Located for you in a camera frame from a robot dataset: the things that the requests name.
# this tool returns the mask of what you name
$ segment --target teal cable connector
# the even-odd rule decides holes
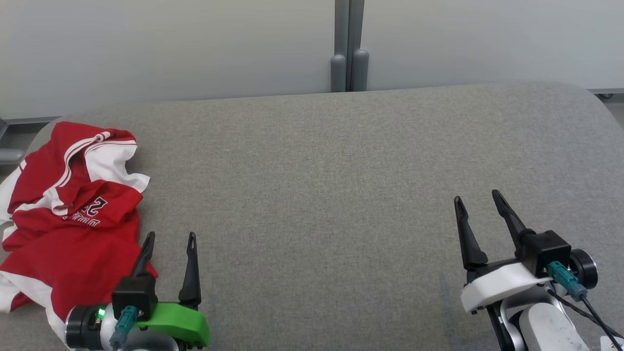
[[[578,279],[565,268],[561,262],[553,261],[548,264],[548,275],[568,291],[572,299],[576,302],[587,296],[587,289],[578,283]]]
[[[128,340],[128,333],[130,329],[134,327],[139,317],[139,310],[134,306],[126,306],[121,312],[121,316],[115,325],[115,332],[110,337],[110,346],[113,350],[117,350],[123,346],[126,340]]]

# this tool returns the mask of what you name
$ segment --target floor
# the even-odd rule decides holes
[[[598,96],[605,104],[607,109],[611,111],[614,118],[622,128],[624,128],[624,94],[614,94],[613,97],[605,99]],[[27,149],[35,138],[37,133],[46,125],[46,123],[34,124],[15,124],[9,126],[9,129],[0,139],[0,149]],[[15,165],[0,164],[0,181],[8,176],[15,169]]]

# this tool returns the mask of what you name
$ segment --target red and white shirt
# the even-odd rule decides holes
[[[149,177],[125,170],[136,148],[128,131],[59,122],[0,185],[0,224],[13,221],[2,237],[0,310],[42,305],[65,341],[71,308],[110,302],[140,250],[136,206]]]

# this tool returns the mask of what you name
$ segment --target black cable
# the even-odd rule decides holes
[[[598,322],[598,325],[602,327],[602,330],[607,333],[607,336],[609,337],[611,342],[613,342],[613,346],[615,346],[618,351],[622,351],[620,343],[615,340],[615,337],[613,337],[613,334],[609,331],[610,328],[608,328],[607,325],[602,321],[602,319],[600,319],[596,311],[593,309],[592,305],[587,300],[587,295],[581,295],[581,301],[583,301],[589,312],[592,313],[593,317],[596,318],[596,321]]]
[[[568,302],[568,300],[564,299],[563,297],[557,295],[556,292],[554,292],[553,290],[550,289],[546,289],[546,291],[548,291],[548,293],[554,297],[555,299],[557,299],[559,302],[561,302],[563,305],[565,305],[566,307],[570,307],[574,312],[582,315],[583,317],[591,320],[592,322],[594,322],[596,325],[602,327],[602,325],[600,325],[598,323],[598,321],[596,320],[596,318],[594,318],[592,315],[590,315],[589,313],[583,311],[582,309],[578,308],[577,306],[575,306],[574,304]],[[611,332],[611,334],[617,336],[618,338],[623,338],[622,335],[618,332],[616,332],[615,330],[613,330],[611,327],[609,327],[608,325],[605,324],[605,327],[607,327],[607,329],[609,330],[609,332]]]

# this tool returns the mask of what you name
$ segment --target white wall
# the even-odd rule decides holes
[[[368,89],[506,80],[624,88],[622,0],[366,0]]]
[[[0,0],[0,118],[329,92],[333,0]]]

